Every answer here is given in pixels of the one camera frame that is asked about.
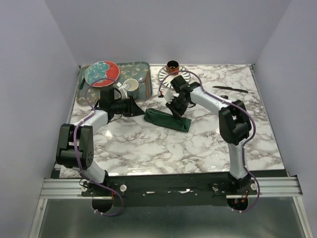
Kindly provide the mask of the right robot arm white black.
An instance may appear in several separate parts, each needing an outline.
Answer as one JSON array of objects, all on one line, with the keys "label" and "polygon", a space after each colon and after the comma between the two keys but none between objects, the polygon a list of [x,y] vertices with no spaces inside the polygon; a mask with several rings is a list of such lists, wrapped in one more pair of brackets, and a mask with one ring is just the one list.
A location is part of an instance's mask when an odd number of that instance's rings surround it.
[{"label": "right robot arm white black", "polygon": [[178,96],[169,89],[160,89],[159,95],[165,98],[166,106],[175,119],[180,119],[190,104],[202,106],[218,116],[219,133],[229,149],[228,189],[233,194],[241,193],[251,177],[246,164],[245,145],[253,138],[250,135],[251,129],[256,128],[244,103],[240,100],[229,101],[209,93],[200,81],[188,84],[181,75],[175,77],[171,85]]}]

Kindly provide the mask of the black knife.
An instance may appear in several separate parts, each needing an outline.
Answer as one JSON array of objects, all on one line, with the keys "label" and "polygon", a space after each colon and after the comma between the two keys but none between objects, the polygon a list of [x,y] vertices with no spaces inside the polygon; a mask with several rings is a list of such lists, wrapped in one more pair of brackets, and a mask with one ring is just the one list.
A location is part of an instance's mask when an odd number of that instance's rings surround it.
[{"label": "black knife", "polygon": [[213,86],[213,88],[222,89],[222,90],[230,90],[230,91],[241,92],[241,93],[249,93],[249,91],[247,91],[247,90],[226,87],[226,86]]}]

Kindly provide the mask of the dark green cloth napkin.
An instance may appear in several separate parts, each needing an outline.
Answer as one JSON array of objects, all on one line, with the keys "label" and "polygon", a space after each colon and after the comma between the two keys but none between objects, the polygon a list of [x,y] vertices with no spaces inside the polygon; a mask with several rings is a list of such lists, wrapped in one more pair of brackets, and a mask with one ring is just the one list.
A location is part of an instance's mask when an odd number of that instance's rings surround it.
[{"label": "dark green cloth napkin", "polygon": [[191,120],[188,118],[175,119],[171,114],[151,108],[146,109],[144,120],[156,126],[180,132],[188,132],[191,126]]}]

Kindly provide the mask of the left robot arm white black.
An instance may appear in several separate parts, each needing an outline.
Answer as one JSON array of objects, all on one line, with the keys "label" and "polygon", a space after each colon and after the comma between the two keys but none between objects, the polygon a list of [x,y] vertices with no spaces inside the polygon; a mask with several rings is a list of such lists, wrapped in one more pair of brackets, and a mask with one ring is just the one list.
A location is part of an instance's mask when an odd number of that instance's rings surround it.
[{"label": "left robot arm white black", "polygon": [[94,161],[94,134],[109,124],[115,115],[137,117],[144,114],[132,96],[124,99],[118,89],[103,88],[88,116],[75,124],[65,123],[60,127],[56,163],[77,169],[82,178],[94,181],[93,191],[97,195],[106,195],[110,184],[105,180],[107,172]]}]

